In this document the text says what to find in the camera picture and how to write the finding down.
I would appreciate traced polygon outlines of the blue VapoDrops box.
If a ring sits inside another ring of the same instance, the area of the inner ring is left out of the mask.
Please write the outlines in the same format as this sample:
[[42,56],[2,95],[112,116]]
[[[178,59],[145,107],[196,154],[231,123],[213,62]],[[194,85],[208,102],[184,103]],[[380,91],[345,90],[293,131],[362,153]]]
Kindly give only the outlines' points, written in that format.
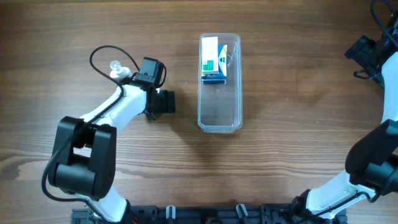
[[204,85],[225,84],[227,80],[227,45],[218,46],[218,73],[205,75],[201,80]]

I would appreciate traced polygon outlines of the white green medicine box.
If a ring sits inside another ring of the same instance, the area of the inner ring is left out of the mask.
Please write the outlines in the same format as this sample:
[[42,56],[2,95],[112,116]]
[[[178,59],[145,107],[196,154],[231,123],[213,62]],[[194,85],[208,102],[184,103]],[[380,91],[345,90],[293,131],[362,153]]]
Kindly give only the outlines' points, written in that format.
[[201,71],[203,76],[218,73],[218,38],[201,39]]

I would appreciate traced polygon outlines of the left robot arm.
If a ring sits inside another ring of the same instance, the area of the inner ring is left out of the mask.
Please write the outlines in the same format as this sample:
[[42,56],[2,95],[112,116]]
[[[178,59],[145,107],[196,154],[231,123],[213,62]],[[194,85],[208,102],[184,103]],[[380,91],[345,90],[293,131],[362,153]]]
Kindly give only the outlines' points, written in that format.
[[130,203],[113,186],[117,135],[137,115],[156,119],[175,112],[175,95],[161,90],[167,69],[156,59],[144,58],[135,73],[117,61],[111,68],[115,93],[81,118],[59,122],[42,183],[70,194],[71,202],[87,204],[97,222],[130,223]]

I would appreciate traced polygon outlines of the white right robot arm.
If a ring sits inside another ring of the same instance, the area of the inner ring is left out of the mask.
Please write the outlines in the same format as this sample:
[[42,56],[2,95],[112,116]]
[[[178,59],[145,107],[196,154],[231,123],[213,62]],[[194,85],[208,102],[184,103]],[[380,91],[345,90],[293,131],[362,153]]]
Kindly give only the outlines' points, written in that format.
[[281,210],[287,223],[335,223],[338,214],[355,203],[374,203],[397,191],[397,9],[388,0],[383,3],[391,12],[387,24],[378,17],[376,2],[370,5],[381,39],[362,36],[345,53],[362,68],[353,73],[355,77],[383,87],[382,121],[350,149],[342,172]]

